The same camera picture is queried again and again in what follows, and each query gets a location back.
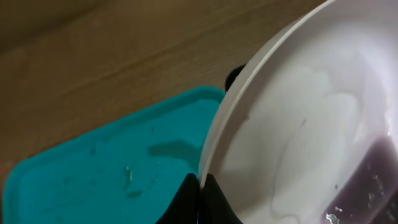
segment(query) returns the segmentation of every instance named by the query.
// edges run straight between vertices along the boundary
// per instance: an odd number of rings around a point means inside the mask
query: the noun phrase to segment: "white bowl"
[[[212,173],[245,224],[368,222],[398,186],[397,62],[398,1],[325,2],[239,74],[206,138],[201,186]]]

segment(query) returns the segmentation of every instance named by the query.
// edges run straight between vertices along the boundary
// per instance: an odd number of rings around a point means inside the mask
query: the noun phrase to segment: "brown wooden floor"
[[[0,184],[15,163],[199,85],[223,87],[322,0],[120,0],[0,54]]]

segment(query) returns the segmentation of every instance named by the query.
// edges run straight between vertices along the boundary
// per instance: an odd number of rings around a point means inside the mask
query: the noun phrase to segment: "water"
[[[390,140],[377,140],[322,219],[331,224],[398,223],[397,209],[392,209],[398,202],[397,160]]]

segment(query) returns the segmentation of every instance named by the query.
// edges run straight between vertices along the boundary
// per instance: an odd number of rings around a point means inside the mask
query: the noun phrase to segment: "blue plastic tray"
[[[3,224],[154,223],[201,147],[224,91],[200,87],[20,162]]]

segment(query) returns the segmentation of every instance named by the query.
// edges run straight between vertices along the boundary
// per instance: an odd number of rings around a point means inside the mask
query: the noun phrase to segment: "black object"
[[[239,66],[238,68],[235,68],[232,70],[232,72],[229,73],[229,75],[225,79],[225,91],[228,91],[229,88],[231,87],[232,83],[234,83],[236,77],[242,72],[243,68],[246,66],[246,64]]]
[[[195,174],[188,174],[156,224],[242,224],[213,175],[202,191]]]

